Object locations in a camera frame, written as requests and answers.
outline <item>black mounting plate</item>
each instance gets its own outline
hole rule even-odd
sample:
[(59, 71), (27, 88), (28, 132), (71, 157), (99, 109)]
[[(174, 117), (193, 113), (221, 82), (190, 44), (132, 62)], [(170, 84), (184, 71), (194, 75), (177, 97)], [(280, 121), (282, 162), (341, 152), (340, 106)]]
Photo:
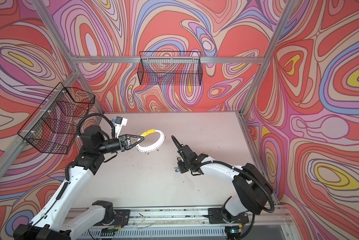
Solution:
[[(207, 211), (210, 216), (209, 217), (210, 224), (221, 224), (221, 223), (226, 224), (227, 223), (223, 220), (221, 208), (209, 208)], [(232, 223), (241, 223), (241, 221), (239, 220), (239, 218), (237, 218)]]
[(129, 209), (114, 209), (114, 221), (110, 224), (96, 223), (94, 226), (125, 226), (129, 223), (130, 210)]

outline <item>wire mesh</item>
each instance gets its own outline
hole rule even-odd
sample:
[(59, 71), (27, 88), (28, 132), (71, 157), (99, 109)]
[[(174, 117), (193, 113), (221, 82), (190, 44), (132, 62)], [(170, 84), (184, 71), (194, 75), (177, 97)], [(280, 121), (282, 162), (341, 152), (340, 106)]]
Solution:
[(200, 52), (143, 51), (139, 54), (137, 75), (140, 85), (201, 85)]
[(79, 88), (62, 88), (25, 137), (39, 152), (67, 154), (76, 138), (76, 126), (93, 107), (95, 96)]

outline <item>psychedelic wallpaper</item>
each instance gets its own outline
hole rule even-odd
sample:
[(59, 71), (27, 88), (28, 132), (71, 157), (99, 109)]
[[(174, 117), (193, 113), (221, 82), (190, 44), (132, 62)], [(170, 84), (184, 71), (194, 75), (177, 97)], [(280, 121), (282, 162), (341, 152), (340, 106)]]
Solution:
[[(192, 51), (263, 56), (283, 1), (56, 0), (48, 10), (73, 55)], [(238, 111), (257, 64), (205, 64), (201, 86), (139, 86), (138, 64), (80, 68), (104, 111)]]
[[(26, 1), (0, 3), (0, 156), (16, 133), (69, 67), (33, 7)], [(20, 223), (28, 223), (64, 179), (68, 155), (41, 154), (26, 146), (0, 180), (0, 239), (12, 239)]]
[(359, 1), (302, 0), (245, 119), (303, 239), (359, 239)]

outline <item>robotic arm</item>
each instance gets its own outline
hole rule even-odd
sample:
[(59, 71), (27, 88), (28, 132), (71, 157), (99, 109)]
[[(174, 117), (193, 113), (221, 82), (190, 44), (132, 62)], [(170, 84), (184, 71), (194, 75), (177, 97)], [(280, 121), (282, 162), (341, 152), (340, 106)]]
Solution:
[[(174, 136), (171, 138), (181, 156), (181, 159), (178, 159), (181, 173), (191, 171), (194, 176), (209, 174), (234, 185), (237, 195), (228, 198), (220, 209), (226, 223), (234, 222), (243, 212), (250, 211), (254, 215), (260, 214), (262, 210), (274, 211), (274, 202), (271, 198), (273, 188), (253, 164), (232, 166), (203, 153), (197, 155), (189, 146), (180, 144)], [(270, 209), (265, 208), (266, 202), (269, 202)]]
[[(102, 116), (112, 128), (112, 138), (103, 132), (98, 125), (92, 125), (81, 133), (83, 122), (92, 116)], [(117, 117), (111, 122), (102, 114), (89, 114), (82, 118), (77, 126), (77, 135), (83, 145), (79, 155), (65, 168), (66, 179), (45, 207), (30, 221), (28, 225), (20, 224), (14, 231), (15, 240), (75, 240), (88, 228), (96, 223), (109, 224), (114, 220), (113, 204), (106, 201), (96, 201), (93, 206), (70, 222), (64, 220), (81, 190), (96, 174), (103, 162), (117, 156), (117, 151), (127, 151), (144, 140), (142, 136), (121, 135), (121, 127), (125, 126), (126, 118)], [(138, 139), (131, 144), (130, 138)], [(109, 160), (104, 161), (105, 153), (114, 153)]]

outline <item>wire basket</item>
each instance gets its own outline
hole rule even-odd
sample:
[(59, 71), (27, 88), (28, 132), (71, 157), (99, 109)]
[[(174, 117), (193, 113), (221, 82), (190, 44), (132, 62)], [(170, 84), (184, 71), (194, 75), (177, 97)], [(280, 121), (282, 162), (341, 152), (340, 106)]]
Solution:
[(63, 87), (40, 120), (29, 131), (24, 131), (22, 129), (27, 120), (18, 135), (39, 152), (67, 154), (76, 138), (77, 123), (89, 113), (94, 101), (95, 96), (91, 93), (79, 88)]
[(203, 72), (199, 51), (141, 51), (139, 56), (140, 85), (201, 85)]

